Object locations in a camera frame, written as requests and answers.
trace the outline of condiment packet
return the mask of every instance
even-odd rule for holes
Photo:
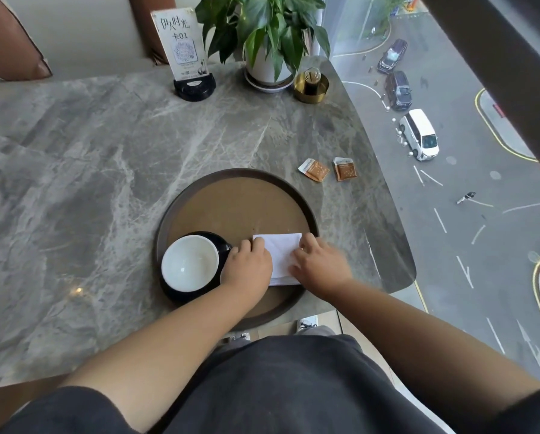
[[[334,159],[334,169],[336,170],[338,181],[344,181],[345,179],[356,178],[358,176],[352,159],[336,157]]]
[[[330,170],[324,164],[313,159],[307,159],[298,168],[304,175],[314,181],[321,182]]]

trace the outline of round tray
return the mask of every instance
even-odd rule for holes
[[[238,245],[254,234],[310,232],[318,236],[318,225],[306,200],[286,181],[257,169],[226,169],[193,182],[169,205],[155,238],[158,268],[169,245],[192,231],[210,231]],[[170,289],[161,277],[160,283],[164,290]],[[303,293],[301,285],[270,287],[234,330],[251,329],[279,317]]]

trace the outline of dark suv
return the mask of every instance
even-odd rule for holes
[[[390,106],[396,110],[408,109],[413,103],[409,80],[406,74],[397,70],[390,73],[384,82],[384,89],[389,96]]]
[[[379,72],[390,73],[398,64],[398,61],[401,60],[408,43],[404,39],[397,39],[391,46],[390,49],[384,52],[382,59],[379,61],[379,64],[376,66]]]

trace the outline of gold bowl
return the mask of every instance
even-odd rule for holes
[[[304,94],[304,87],[306,86],[306,79],[304,73],[299,73],[294,80],[294,97],[304,103],[320,103],[324,99],[330,82],[328,78],[322,74],[320,81],[318,82],[318,94],[308,95]]]

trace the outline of forearm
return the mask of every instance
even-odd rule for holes
[[[540,381],[486,344],[374,288],[353,281],[328,300],[454,429],[480,426],[540,389]]]
[[[63,385],[106,395],[129,425],[148,430],[170,407],[217,341],[255,304],[221,285],[180,307],[75,371]]]

